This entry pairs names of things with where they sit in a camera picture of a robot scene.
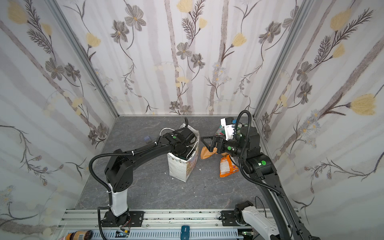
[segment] white gift bag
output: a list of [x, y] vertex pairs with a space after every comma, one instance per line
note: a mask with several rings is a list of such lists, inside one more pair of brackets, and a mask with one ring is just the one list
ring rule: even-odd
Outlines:
[[196, 142], [194, 144], [195, 151], [192, 155], [187, 159], [183, 160], [181, 158], [176, 157], [172, 153], [167, 154], [168, 158], [168, 166], [169, 166], [169, 175], [175, 177], [181, 181], [186, 182], [189, 175], [192, 173], [193, 168], [196, 165], [197, 158], [199, 155], [199, 140], [200, 134], [199, 131], [188, 125], [188, 128], [195, 134]]

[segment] wallpapered wall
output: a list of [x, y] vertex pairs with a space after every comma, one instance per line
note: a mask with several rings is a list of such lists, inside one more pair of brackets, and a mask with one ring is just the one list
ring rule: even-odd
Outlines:
[[0, 6], [0, 238], [50, 239], [114, 117], [44, 1]]
[[254, 110], [301, 1], [58, 0], [120, 114]]
[[321, 239], [384, 234], [383, 22], [383, 1], [315, 1], [255, 118]]

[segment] gray tabletop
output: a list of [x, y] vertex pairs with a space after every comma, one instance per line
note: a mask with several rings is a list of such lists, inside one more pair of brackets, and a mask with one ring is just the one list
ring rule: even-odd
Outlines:
[[[188, 117], [189, 125], [200, 136], [214, 135], [222, 117]], [[118, 117], [102, 153], [116, 149], [127, 151], [145, 145], [144, 137], [153, 140], [164, 127], [177, 129], [184, 116], [175, 117]], [[187, 182], [172, 179], [169, 175], [167, 156], [162, 155], [143, 164], [134, 171], [133, 183], [128, 188], [130, 209], [232, 209], [235, 204], [259, 196], [268, 207], [260, 190], [236, 172], [220, 178], [220, 154], [201, 159]], [[94, 164], [95, 173], [105, 180], [104, 169], [109, 158], [101, 158]], [[106, 189], [92, 177], [89, 178], [76, 209], [96, 209], [108, 204]]]

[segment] metal corner post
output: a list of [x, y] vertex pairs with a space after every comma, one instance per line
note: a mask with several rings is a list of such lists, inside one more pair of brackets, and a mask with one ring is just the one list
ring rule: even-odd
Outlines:
[[284, 61], [286, 60], [286, 58], [287, 58], [287, 56], [288, 56], [288, 54], [289, 54], [289, 52], [293, 46], [293, 43], [294, 43], [298, 33], [301, 30], [301, 27], [305, 21], [305, 18], [307, 17], [314, 1], [315, 0], [303, 0], [303, 3], [301, 4], [299, 11], [297, 12], [297, 17], [292, 24], [292, 29], [289, 31], [288, 37], [284, 42], [283, 48], [279, 54], [279, 57], [276, 60], [276, 63], [275, 63], [275, 66], [273, 67], [271, 75], [268, 78], [268, 81], [267, 81], [267, 84], [264, 88], [263, 94], [262, 94], [262, 96], [261, 96], [261, 98], [260, 98], [260, 100], [256, 106], [256, 109], [253, 113], [253, 118], [255, 118], [256, 115], [258, 115], [260, 113], [260, 111], [262, 110], [262, 106], [265, 103], [265, 101], [268, 97], [268, 94], [271, 91], [271, 88], [272, 88], [272, 86], [273, 86], [273, 84], [274, 84], [283, 64], [284, 64]]
[[105, 100], [105, 103], [108, 105], [113, 115], [115, 117], [118, 117], [119, 113], [117, 112], [115, 106], [113, 105], [111, 99], [109, 98], [107, 92], [105, 91], [100, 79], [98, 78], [95, 70], [92, 67], [91, 62], [89, 61], [88, 57], [85, 55], [84, 51], [82, 50], [82, 46], [78, 41], [75, 33], [71, 29], [69, 23], [67, 22], [67, 19], [65, 18], [63, 12], [59, 7], [59, 4], [57, 3], [56, 0], [45, 0], [45, 3], [48, 5], [49, 9], [51, 10], [51, 13], [53, 14], [53, 17], [55, 18], [57, 23], [60, 25], [62, 31], [66, 35], [74, 51], [76, 52], [78, 58], [82, 62], [83, 66], [85, 67], [86, 71], [91, 76], [96, 88], [98, 89], [101, 96]]

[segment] floral wallpaper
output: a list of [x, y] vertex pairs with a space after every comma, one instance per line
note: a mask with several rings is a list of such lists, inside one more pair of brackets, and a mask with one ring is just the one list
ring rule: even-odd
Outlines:
[[297, 0], [58, 0], [119, 114], [254, 111]]
[[384, 234], [383, 11], [378, 0], [315, 1], [254, 117], [286, 193], [321, 239]]
[[51, 239], [115, 117], [44, 2], [0, 6], [0, 235]]

